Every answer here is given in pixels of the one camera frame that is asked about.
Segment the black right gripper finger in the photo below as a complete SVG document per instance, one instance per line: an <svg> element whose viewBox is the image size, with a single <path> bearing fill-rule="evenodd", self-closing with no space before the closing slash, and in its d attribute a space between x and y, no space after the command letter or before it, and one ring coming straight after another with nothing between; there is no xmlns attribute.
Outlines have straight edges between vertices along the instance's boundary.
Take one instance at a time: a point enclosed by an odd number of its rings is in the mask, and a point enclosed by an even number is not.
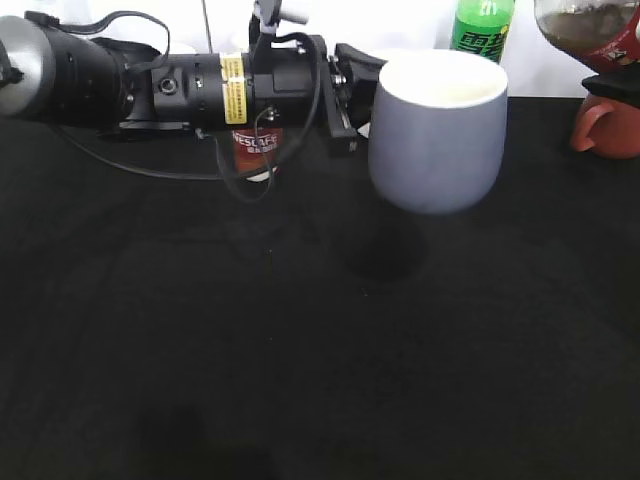
<svg viewBox="0 0 640 480"><path fill-rule="evenodd" d="M639 107L639 76L635 73L608 73L588 77L582 86L592 95Z"/></svg>

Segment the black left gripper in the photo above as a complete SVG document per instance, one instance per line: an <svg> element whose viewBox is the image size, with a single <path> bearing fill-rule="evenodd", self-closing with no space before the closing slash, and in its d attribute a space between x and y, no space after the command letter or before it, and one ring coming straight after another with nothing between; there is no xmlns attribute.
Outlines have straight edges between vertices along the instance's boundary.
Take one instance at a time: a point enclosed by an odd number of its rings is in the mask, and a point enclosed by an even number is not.
<svg viewBox="0 0 640 480"><path fill-rule="evenodd" d="M251 33L249 60L256 121L272 118L277 127L298 131L279 148L279 158L293 156L316 126L333 154L358 150L356 130L371 120L386 60L346 43L329 56L322 37L301 32Z"/></svg>

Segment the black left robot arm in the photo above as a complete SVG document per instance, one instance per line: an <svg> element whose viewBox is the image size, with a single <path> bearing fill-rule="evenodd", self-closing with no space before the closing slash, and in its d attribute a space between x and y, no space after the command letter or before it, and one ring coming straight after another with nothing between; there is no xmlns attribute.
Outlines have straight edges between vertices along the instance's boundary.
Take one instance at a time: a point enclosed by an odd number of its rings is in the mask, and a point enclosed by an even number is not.
<svg viewBox="0 0 640 480"><path fill-rule="evenodd" d="M43 12L1 20L1 114L136 139L190 130L323 124L353 151L371 117L383 60L316 35L279 35L308 18L281 1L258 1L245 53L174 54L104 36L113 12L87 25Z"/></svg>

